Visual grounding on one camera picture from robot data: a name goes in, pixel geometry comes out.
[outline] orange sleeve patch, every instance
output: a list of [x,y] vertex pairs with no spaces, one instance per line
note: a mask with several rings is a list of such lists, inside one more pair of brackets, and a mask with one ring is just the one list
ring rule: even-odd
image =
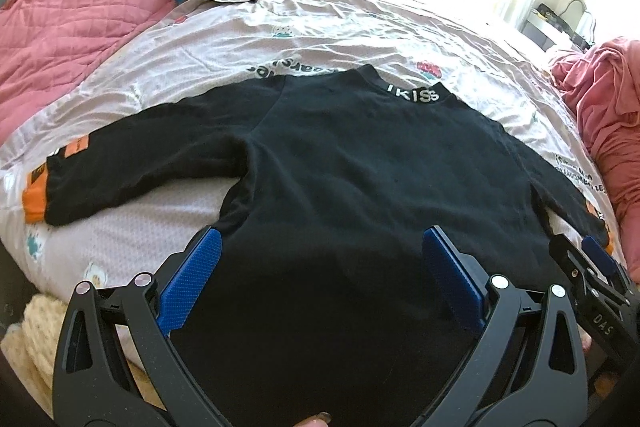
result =
[[28,174],[27,188],[22,192],[22,207],[24,208],[24,220],[27,223],[44,221],[44,211],[47,208],[47,164]]
[[77,140],[73,140],[69,145],[65,147],[65,158],[73,156],[89,147],[89,135],[82,136]]

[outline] black t-shirt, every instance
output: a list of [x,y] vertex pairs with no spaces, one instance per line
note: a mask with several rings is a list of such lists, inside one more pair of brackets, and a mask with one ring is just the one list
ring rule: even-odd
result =
[[539,291],[564,283],[546,207],[607,244],[580,191],[499,123],[442,84],[402,89],[372,66],[217,87],[64,156],[47,159],[53,225],[169,179],[241,178],[215,224],[221,260],[172,333],[237,427],[320,410],[336,427],[415,420],[471,342],[420,255],[433,225]]

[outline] beige knit blanket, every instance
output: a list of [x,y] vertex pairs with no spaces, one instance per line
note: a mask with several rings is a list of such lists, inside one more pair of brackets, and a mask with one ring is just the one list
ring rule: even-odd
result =
[[[48,295],[36,295],[24,311],[24,320],[13,325],[0,342],[0,349],[23,386],[53,418],[51,388],[58,338],[66,304]],[[146,373],[129,363],[145,401],[162,407]]]

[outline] silver screw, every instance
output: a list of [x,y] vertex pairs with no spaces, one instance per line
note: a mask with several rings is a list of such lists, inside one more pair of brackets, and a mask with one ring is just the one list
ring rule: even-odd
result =
[[140,273],[136,276],[136,279],[134,280],[134,282],[136,286],[140,286],[141,288],[143,288],[144,286],[147,286],[151,282],[151,274]]
[[566,295],[566,291],[559,284],[554,284],[553,286],[551,286],[551,293],[559,298],[562,298]]
[[500,290],[504,290],[509,286],[509,281],[507,277],[503,277],[502,275],[494,275],[491,277],[491,284],[493,284],[496,288],[500,288]]
[[91,285],[87,281],[82,281],[76,286],[76,293],[78,295],[84,295],[91,289]]

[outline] t-shirt sleeve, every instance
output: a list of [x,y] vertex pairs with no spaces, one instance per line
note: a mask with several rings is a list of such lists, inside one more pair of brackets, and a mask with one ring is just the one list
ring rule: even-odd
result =
[[75,140],[28,174],[25,220],[66,225],[169,180],[244,175],[247,137],[284,82],[272,76],[215,87]]
[[[562,217],[582,236],[592,235],[599,244],[612,251],[607,225],[600,219],[577,187],[553,165],[517,138],[503,131],[503,139],[511,156],[525,170],[532,187],[533,205],[542,203]],[[548,227],[546,209],[538,215]]]

